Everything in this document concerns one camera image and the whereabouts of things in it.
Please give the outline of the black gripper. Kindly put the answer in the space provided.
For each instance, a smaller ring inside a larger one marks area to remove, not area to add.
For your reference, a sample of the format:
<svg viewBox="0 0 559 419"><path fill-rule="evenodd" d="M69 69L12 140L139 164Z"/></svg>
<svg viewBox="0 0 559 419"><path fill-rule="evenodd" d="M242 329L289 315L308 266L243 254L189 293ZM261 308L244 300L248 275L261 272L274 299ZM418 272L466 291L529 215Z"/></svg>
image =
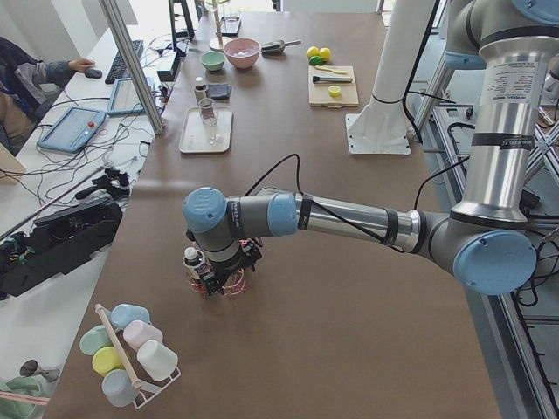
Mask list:
<svg viewBox="0 0 559 419"><path fill-rule="evenodd" d="M222 261L218 261L217 256L212 252L204 251L206 260L215 269L217 274L217 280L214 272L204 274L206 294L210 296L221 285L221 293L241 293L240 269L251 268L255 271L255 264L262 258L261 247L262 241L259 237L234 241L230 247L230 250L233 250L233 254Z"/></svg>

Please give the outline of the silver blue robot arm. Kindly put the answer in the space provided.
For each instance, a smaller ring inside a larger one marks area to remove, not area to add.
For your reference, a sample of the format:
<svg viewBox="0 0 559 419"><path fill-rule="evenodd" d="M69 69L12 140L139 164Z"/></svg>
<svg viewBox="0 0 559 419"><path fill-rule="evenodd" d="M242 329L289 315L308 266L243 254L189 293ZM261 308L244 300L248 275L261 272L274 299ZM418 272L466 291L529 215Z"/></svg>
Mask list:
<svg viewBox="0 0 559 419"><path fill-rule="evenodd" d="M192 191L183 203L191 247L183 261L207 294L260 258L260 237L299 230L371 240L418 254L466 289L500 295L524 285L537 254L520 210L528 157L549 61L558 53L555 1L454 1L447 32L451 63L486 65L466 187L447 214L406 213L270 189L224 196Z"/></svg>

